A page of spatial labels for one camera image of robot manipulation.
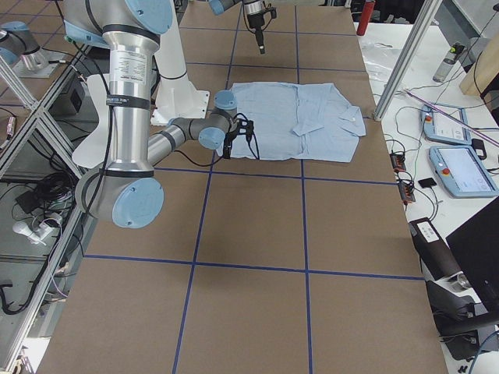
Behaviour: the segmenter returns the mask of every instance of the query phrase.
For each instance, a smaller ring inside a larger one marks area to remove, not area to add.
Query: label
[[[131,51],[111,51],[111,80],[146,84],[147,56]]]
[[[429,243],[435,242],[439,239],[434,228],[431,227],[430,222],[421,222],[420,224],[418,224],[418,229],[421,231],[421,234],[423,234],[424,238]]]

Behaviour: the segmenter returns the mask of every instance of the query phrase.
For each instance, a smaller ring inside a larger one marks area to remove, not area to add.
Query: blue joint cap
[[[94,47],[109,49],[108,43],[106,43],[102,36],[91,33],[90,31],[86,31],[85,29],[75,26],[66,20],[64,20],[64,26],[65,33],[74,41],[77,41],[78,43],[89,44]]]
[[[7,31],[28,31],[30,29],[24,22],[21,21],[7,22],[0,27]]]
[[[121,228],[143,228],[154,221],[164,201],[163,188],[156,179],[138,179],[119,194],[112,208],[112,221]]]
[[[202,146],[209,150],[216,150],[220,147],[225,139],[225,132],[218,127],[206,127],[202,129],[198,137]]]
[[[232,111],[237,108],[237,101],[232,91],[222,90],[215,94],[215,107],[224,111]]]
[[[135,19],[154,34],[164,34],[172,27],[174,11],[170,0],[125,0]]]
[[[0,47],[0,56],[3,57],[5,62],[7,62],[7,65],[12,65],[18,59],[18,57],[14,53],[2,47]]]
[[[210,4],[211,10],[216,16],[220,16],[225,12],[224,6],[221,4],[220,0],[210,0],[208,4]]]

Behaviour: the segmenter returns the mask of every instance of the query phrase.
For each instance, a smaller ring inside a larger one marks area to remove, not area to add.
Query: cloth
[[[332,83],[235,83],[232,92],[238,111],[254,121],[261,160],[350,162],[366,135],[360,109]],[[234,140],[232,157],[254,158],[244,136]]]

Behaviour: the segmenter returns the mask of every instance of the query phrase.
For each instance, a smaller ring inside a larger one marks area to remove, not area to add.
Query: red cylinder
[[[376,4],[375,0],[366,0],[364,3],[362,15],[360,16],[359,27],[357,27],[357,35],[362,36],[366,33],[367,24],[373,15],[374,4]]]

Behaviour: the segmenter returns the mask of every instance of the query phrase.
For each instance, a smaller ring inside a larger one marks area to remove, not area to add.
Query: table
[[[196,88],[334,82],[368,115],[349,11],[278,15],[259,55],[240,7],[215,19],[190,3]],[[160,216],[135,231],[99,223],[39,373],[446,372],[382,128],[366,127],[351,164],[162,161]]]
[[[388,80],[389,69],[395,64],[398,53],[403,47],[407,36],[411,30],[410,25],[384,25],[372,23],[369,25],[368,31],[364,37],[359,37],[359,42],[363,49],[364,58],[367,62],[367,69],[370,70],[370,84],[373,92],[381,94],[383,90],[384,80]],[[421,47],[414,58],[409,71],[403,79],[403,87],[410,89],[419,86],[436,86],[432,80],[434,72],[437,70],[441,59],[445,56],[446,50],[449,45],[444,39],[440,29],[437,26],[431,26],[427,31]],[[380,68],[375,64],[384,66],[386,69]],[[461,66],[455,66],[448,76],[452,77],[454,72],[461,72]],[[465,96],[458,88],[461,79],[464,78],[465,73],[462,73],[454,81],[451,81],[448,88],[441,96],[439,102],[443,104],[452,104],[455,106],[471,107],[481,105],[483,102],[478,97]],[[427,87],[413,92],[428,101],[435,101],[444,90],[445,86],[441,87]],[[387,114],[383,118],[383,130],[387,134],[387,139],[400,140],[403,142],[407,149],[417,149],[417,142],[407,136],[401,135],[397,132],[397,125],[395,123],[395,116],[397,112],[404,106],[411,106],[421,108],[421,104],[407,97],[406,95],[397,95],[392,101]],[[486,107],[479,106],[477,108],[466,109],[466,115],[469,124],[473,127],[484,128],[497,128],[497,124],[492,119],[490,112]],[[421,134],[420,113],[415,109],[402,109],[397,116],[398,129],[400,132],[419,138]],[[488,132],[487,135],[494,139],[499,139],[499,132]],[[453,199],[449,196],[447,191],[441,187],[438,177],[434,174],[434,168],[431,166],[428,158],[428,148],[439,143],[421,139],[422,146],[417,157],[417,151],[409,152],[406,155],[406,167],[408,172],[414,176],[415,180],[432,177],[438,185],[434,187],[434,191],[440,202],[438,215],[435,217],[433,224],[439,231],[441,236],[445,238],[452,233],[462,223],[467,221],[473,214],[481,210],[493,199]],[[388,142],[388,149],[391,149],[391,142]],[[486,168],[496,168],[498,149],[486,143],[488,157],[483,162]],[[421,195],[420,192],[415,192],[416,203],[409,204],[406,211],[407,221],[414,221],[421,217],[429,217],[431,215],[432,206],[430,202]],[[448,284],[444,281],[438,281],[438,284],[451,290]],[[463,291],[458,294],[459,296],[470,295],[479,300],[474,291]],[[455,372],[461,365],[469,365],[467,362],[457,362],[450,356],[446,347],[443,347],[445,358],[448,365],[449,372]],[[487,355],[480,356],[478,363],[474,369],[474,374],[487,374],[495,372],[499,363],[499,352],[491,352]]]

